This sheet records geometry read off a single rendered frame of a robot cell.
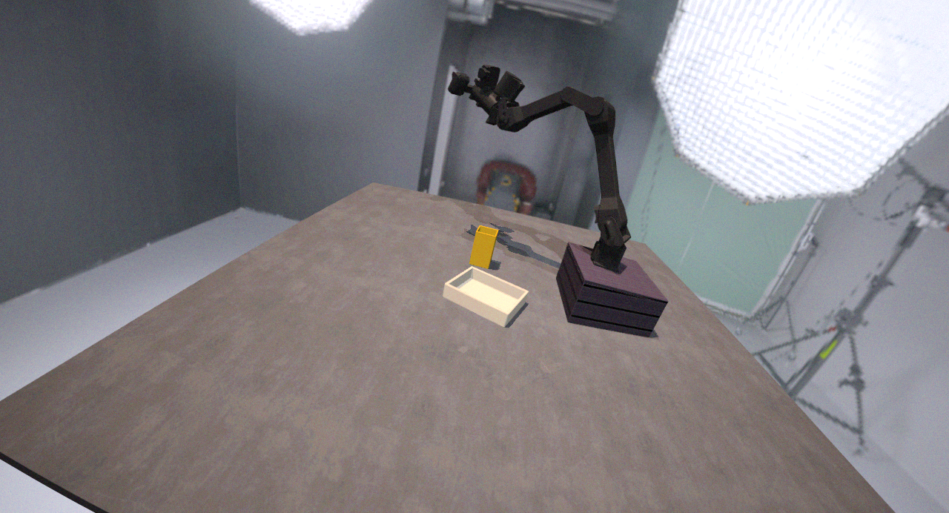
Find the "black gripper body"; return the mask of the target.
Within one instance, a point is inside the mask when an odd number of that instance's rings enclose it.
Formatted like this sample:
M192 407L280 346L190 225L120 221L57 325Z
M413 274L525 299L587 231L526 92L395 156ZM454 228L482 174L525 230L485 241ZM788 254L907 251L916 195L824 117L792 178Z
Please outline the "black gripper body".
M463 73L455 73L452 81L450 82L450 85L448 86L448 91L457 96L462 96L464 92L469 92L470 93L469 98L471 100L477 101L478 107L482 107L481 101L483 100L485 96L487 96L488 94L492 92L496 94L494 88L491 88L491 90L487 90L487 88L482 88L480 85L477 85L477 84L469 85L469 84L470 84L470 77L468 77L468 75L463 74Z

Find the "yellow square cup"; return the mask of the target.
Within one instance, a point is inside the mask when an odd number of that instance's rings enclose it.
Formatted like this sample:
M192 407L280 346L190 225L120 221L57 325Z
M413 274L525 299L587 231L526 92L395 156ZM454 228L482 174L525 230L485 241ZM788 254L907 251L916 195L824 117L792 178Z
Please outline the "yellow square cup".
M498 230L479 225L472 244L470 264L489 269L489 263L494 255Z

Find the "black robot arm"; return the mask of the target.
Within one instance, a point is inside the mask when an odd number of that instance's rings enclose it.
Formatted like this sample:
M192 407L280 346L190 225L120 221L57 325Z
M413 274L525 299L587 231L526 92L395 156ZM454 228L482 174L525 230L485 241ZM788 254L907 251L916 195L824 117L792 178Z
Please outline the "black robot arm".
M477 85L494 92L481 101L482 110L489 117L488 124L516 133L531 121L555 111L565 110L575 105L584 111L589 128L595 139L598 159L599 181L602 199L595 206L595 223L601 232L600 239L591 251L591 260L598 267L619 272L619 263L631 235L627 227L626 207L619 195L619 178L616 168L613 133L615 128L615 107L602 96L591 97L573 87L561 90L538 99L527 105L519 105L515 99L524 90L525 85L513 73L504 73L498 82L500 68L484 64L479 67ZM496 83L498 84L496 85ZM496 96L497 95L497 96ZM500 97L500 98L499 98Z

